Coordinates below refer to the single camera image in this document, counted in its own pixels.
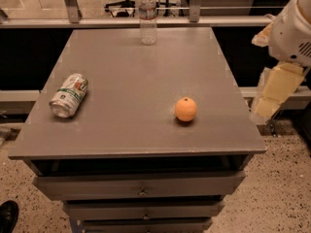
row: orange fruit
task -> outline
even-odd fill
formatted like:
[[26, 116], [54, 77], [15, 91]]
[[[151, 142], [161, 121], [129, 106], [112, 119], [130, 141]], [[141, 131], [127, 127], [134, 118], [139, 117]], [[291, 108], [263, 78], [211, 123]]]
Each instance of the orange fruit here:
[[181, 121], [191, 121], [196, 115], [196, 104], [188, 98], [183, 97], [175, 105], [175, 116]]

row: drawer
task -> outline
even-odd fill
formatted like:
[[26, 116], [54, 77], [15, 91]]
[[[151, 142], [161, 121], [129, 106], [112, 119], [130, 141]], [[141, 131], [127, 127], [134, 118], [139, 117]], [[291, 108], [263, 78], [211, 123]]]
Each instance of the drawer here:
[[186, 218], [216, 216], [224, 207], [220, 201], [205, 198], [111, 200], [65, 204], [64, 212], [76, 220]]
[[51, 200], [139, 197], [208, 196], [231, 194], [245, 178], [240, 172], [143, 174], [34, 179]]
[[211, 224], [211, 218], [82, 222], [86, 233], [202, 233]]

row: black object on floor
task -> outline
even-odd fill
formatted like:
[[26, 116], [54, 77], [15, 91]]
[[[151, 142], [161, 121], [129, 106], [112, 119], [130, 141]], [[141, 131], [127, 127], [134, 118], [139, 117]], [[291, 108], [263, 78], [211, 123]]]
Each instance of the black object on floor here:
[[18, 219], [18, 204], [9, 200], [0, 206], [0, 233], [12, 233]]

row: clear water bottle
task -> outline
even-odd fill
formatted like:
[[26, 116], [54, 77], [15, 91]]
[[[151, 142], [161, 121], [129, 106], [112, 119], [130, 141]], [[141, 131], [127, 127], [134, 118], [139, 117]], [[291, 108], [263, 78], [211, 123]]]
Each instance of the clear water bottle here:
[[140, 34], [143, 44], [156, 42], [156, 0], [139, 0]]

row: soda can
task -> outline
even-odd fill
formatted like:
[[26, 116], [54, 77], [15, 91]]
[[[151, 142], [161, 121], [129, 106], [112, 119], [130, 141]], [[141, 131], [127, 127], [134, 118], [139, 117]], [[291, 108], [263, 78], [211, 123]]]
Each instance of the soda can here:
[[81, 74], [70, 75], [49, 105], [58, 117], [72, 117], [87, 92], [87, 79]]

